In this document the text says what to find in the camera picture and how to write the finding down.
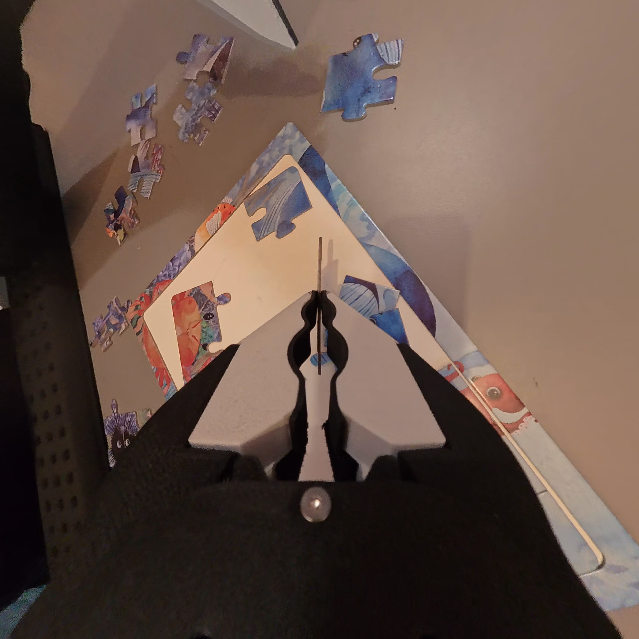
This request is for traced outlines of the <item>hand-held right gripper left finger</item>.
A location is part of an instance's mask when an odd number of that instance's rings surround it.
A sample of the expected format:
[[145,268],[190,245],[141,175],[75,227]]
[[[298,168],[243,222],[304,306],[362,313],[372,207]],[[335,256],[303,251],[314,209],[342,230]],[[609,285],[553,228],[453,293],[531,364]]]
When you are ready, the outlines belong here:
[[318,292],[304,293],[240,341],[188,442],[231,451],[297,481],[308,445],[306,379]]

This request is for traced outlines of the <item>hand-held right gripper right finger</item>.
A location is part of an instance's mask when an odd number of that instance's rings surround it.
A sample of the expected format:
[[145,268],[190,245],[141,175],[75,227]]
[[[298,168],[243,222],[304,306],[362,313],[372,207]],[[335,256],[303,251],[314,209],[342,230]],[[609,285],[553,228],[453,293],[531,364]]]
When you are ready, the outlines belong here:
[[445,436],[399,344],[333,293],[321,293],[335,367],[323,425],[335,481],[355,481],[380,457],[439,449]]

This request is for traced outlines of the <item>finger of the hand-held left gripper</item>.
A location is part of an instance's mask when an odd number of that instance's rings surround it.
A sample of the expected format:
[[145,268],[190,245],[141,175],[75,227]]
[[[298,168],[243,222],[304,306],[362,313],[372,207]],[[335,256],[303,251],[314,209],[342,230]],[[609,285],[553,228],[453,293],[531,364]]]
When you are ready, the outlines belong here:
[[299,39],[280,1],[199,1],[244,33],[262,42],[295,49]]

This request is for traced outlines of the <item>joined orange crab puzzle pieces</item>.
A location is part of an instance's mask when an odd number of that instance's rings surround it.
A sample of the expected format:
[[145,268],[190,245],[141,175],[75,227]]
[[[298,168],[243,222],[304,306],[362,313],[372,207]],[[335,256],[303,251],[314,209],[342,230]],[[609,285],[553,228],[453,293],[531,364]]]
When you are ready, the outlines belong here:
[[218,307],[231,301],[229,293],[216,295],[207,282],[175,294],[171,299],[183,380],[188,383],[222,349]]

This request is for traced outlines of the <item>dark blue whale eye piece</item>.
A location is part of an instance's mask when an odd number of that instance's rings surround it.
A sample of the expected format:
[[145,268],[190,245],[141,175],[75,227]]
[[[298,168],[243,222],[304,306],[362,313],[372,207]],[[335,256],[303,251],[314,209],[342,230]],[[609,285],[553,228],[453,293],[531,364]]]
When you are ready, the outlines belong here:
[[328,60],[321,112],[342,112],[344,121],[366,116],[368,106],[391,104],[395,100],[397,77],[375,79],[378,70],[398,67],[404,39],[380,42],[376,33],[359,36],[348,52]]

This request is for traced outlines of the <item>sea print jigsaw puzzle board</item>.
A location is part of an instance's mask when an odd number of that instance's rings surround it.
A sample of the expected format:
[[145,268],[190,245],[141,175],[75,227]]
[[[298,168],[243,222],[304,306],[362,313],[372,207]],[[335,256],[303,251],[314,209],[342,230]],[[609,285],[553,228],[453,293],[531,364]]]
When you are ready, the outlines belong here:
[[[256,241],[244,200],[285,169],[296,167],[312,208],[278,239]],[[400,292],[409,343],[493,425],[534,490],[547,491],[575,525],[601,567],[579,576],[604,610],[638,605],[638,543],[568,461],[523,401],[422,282],[302,132],[287,123],[135,300],[128,318],[168,400],[186,383],[181,371],[171,299],[212,282],[222,349],[248,336],[311,288],[312,256],[323,236],[322,282],[334,293],[346,276]]]

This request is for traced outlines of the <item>blue swoosh corner puzzle piece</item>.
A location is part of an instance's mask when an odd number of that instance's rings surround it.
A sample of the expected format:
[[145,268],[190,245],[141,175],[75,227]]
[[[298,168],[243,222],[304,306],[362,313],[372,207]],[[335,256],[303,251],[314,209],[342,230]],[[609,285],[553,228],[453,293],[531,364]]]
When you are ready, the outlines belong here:
[[288,167],[269,180],[244,200],[244,206],[250,217],[260,209],[266,211],[251,225],[258,242],[272,233],[278,239],[289,235],[296,227],[293,220],[312,208],[296,167]]

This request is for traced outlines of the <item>grey blue white puzzle piece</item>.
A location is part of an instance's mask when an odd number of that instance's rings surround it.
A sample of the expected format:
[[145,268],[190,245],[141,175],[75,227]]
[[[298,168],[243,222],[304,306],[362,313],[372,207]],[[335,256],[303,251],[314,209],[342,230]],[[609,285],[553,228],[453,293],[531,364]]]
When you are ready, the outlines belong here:
[[189,50],[176,55],[177,63],[184,66],[182,77],[195,81],[199,73],[206,72],[210,82],[223,84],[234,44],[235,38],[232,36],[223,36],[216,44],[212,44],[208,36],[194,35]]

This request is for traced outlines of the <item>pale blue zebra-striped puzzle piece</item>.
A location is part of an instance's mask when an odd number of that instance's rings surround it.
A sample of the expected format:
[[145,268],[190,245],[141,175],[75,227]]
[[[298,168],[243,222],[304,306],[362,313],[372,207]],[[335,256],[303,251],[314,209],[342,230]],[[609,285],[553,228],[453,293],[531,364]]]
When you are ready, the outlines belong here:
[[188,84],[185,98],[190,101],[190,107],[179,104],[172,116],[179,125],[178,138],[182,142],[194,141],[199,146],[203,144],[208,129],[203,126],[202,119],[215,123],[222,112],[222,105],[215,99],[217,88],[210,81],[202,86],[195,81]]

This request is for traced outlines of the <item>black spiny fish puzzle piece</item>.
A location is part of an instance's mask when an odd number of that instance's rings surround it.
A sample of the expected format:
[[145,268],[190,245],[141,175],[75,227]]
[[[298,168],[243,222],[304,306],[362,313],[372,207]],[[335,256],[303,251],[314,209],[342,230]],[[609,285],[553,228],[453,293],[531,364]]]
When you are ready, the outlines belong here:
[[110,403],[111,413],[104,417],[104,431],[107,440],[109,467],[113,468],[121,459],[123,452],[130,446],[133,438],[151,419],[153,411],[129,411],[121,413],[116,399]]

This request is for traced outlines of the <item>pale blue purple puzzle piece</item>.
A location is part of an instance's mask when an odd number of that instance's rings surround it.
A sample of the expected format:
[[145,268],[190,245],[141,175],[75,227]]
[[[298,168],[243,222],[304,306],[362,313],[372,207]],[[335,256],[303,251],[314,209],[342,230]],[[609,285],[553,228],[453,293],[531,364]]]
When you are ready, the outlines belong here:
[[152,116],[152,107],[156,104],[156,99],[156,84],[131,97],[131,110],[126,116],[126,131],[130,134],[131,146],[139,145],[142,141],[156,136],[156,121]]

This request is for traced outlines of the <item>black mesh chair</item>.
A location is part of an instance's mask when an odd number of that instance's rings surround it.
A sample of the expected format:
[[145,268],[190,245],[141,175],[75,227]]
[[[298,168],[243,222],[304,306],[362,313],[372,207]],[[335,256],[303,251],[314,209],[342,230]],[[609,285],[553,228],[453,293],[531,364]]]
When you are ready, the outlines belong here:
[[49,134],[1,2],[1,607],[76,563],[108,467]]

